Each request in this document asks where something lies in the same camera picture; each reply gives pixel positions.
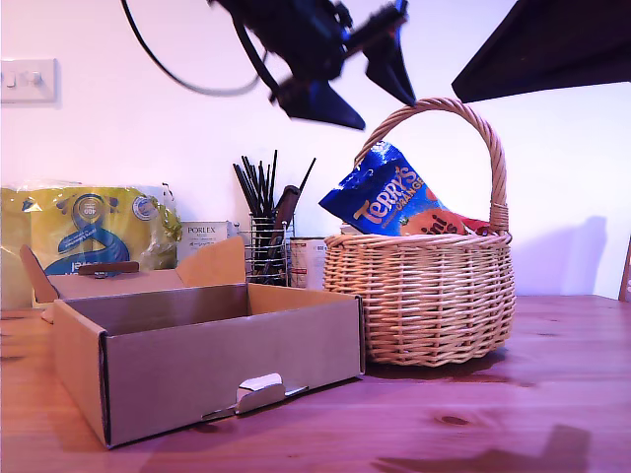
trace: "light switch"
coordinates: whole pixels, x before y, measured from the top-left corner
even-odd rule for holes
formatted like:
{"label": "light switch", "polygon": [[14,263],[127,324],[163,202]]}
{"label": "light switch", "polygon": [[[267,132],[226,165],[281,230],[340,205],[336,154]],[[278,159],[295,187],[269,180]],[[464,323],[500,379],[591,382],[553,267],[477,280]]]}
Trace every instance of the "light switch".
{"label": "light switch", "polygon": [[54,102],[55,59],[2,60],[2,103]]}

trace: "white wall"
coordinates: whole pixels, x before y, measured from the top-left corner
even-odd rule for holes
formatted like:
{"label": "white wall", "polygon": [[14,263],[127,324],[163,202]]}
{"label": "white wall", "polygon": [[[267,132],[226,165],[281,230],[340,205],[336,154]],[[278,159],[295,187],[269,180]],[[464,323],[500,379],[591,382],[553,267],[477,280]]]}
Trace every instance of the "white wall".
{"label": "white wall", "polygon": [[[229,17],[205,0],[129,0],[159,57],[200,85],[233,87],[251,66]],[[347,0],[364,21],[382,0]],[[415,0],[402,34],[418,98],[452,96],[451,82],[514,0]],[[298,208],[301,236],[336,233],[319,199],[351,168],[369,131],[399,103],[364,77],[365,58],[333,87],[362,114],[367,131],[290,121],[259,86],[210,99],[167,78],[136,42],[114,0],[3,0],[2,57],[56,57],[52,106],[2,106],[2,180],[56,178],[101,184],[167,181],[186,220],[247,223],[231,163],[270,161],[280,184],[312,178]],[[271,62],[283,76],[281,61]],[[631,233],[631,85],[530,94],[477,103],[507,153],[518,289],[522,294],[615,297]],[[488,215],[485,148],[456,116],[417,116],[392,132],[399,147],[452,209]]]}

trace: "basket handle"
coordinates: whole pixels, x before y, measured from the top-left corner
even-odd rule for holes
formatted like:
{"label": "basket handle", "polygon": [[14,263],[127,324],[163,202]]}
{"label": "basket handle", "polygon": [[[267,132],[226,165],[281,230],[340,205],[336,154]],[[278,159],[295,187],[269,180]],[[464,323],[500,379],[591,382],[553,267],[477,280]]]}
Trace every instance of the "basket handle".
{"label": "basket handle", "polygon": [[390,115],[370,136],[362,151],[355,157],[355,167],[366,157],[370,149],[383,140],[385,135],[396,125],[412,115],[428,110],[450,111],[460,115],[478,131],[484,139],[486,147],[491,155],[491,215],[489,226],[491,232],[502,233],[509,230],[509,209],[506,205],[506,165],[504,162],[504,149],[497,134],[480,115],[471,107],[455,99],[423,99],[414,106],[405,106]]}

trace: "wood grain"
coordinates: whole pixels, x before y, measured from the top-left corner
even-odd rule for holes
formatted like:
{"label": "wood grain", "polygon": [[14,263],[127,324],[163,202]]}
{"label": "wood grain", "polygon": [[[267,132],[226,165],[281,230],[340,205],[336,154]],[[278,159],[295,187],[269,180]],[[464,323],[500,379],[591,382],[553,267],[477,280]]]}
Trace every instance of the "wood grain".
{"label": "wood grain", "polygon": [[2,472],[631,471],[631,304],[520,298],[506,348],[370,366],[240,418],[106,451],[57,380],[51,327],[3,312]]}

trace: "black cable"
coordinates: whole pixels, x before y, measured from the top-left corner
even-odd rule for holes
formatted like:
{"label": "black cable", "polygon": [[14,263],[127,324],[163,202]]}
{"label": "black cable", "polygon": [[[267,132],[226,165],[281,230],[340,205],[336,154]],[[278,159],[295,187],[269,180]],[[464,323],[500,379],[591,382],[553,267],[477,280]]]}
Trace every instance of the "black cable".
{"label": "black cable", "polygon": [[278,83],[274,80],[272,75],[265,67],[265,61],[261,60],[261,58],[258,57],[258,53],[256,52],[256,49],[254,49],[254,45],[252,44],[252,41],[250,41],[249,36],[245,31],[244,24],[233,17],[233,25],[235,26],[235,31],[237,32],[239,41],[245,49],[245,53],[247,54],[249,61],[252,63],[252,66],[254,66],[254,69],[256,69],[256,72],[258,73],[258,77],[260,77],[261,81],[263,81],[265,85],[269,87],[269,90],[272,91],[272,95],[276,96],[280,89],[278,87]]}
{"label": "black cable", "polygon": [[[235,97],[235,96],[242,96],[243,94],[246,94],[247,92],[251,91],[252,89],[254,89],[254,87],[258,83],[258,80],[260,79],[258,74],[249,83],[245,84],[242,87],[238,87],[236,89],[208,89],[208,88],[199,87],[199,86],[196,86],[194,84],[191,84],[189,82],[184,81],[183,79],[179,78],[174,73],[172,73],[169,69],[167,69],[165,67],[165,65],[162,62],[160,62],[160,60],[156,57],[156,55],[153,53],[153,51],[149,48],[149,46],[147,45],[147,43],[143,39],[142,35],[140,34],[140,31],[138,31],[138,27],[136,27],[136,23],[134,22],[134,19],[131,16],[131,11],[129,10],[129,5],[127,5],[127,0],[120,0],[120,3],[122,4],[122,8],[125,11],[125,16],[127,17],[127,21],[129,22],[129,26],[134,31],[136,39],[138,39],[138,42],[140,43],[142,48],[149,55],[149,57],[151,57],[151,59],[153,59],[153,61],[156,63],[156,65],[165,74],[167,74],[171,79],[176,81],[181,86],[184,86],[184,87],[186,87],[187,89],[189,89],[191,91],[194,91],[194,92],[196,92],[198,94],[203,94],[205,96],[211,96],[211,97]],[[267,59],[267,49],[265,49],[265,52],[263,53],[262,59],[258,58],[258,60],[261,61],[264,64],[266,59]]]}

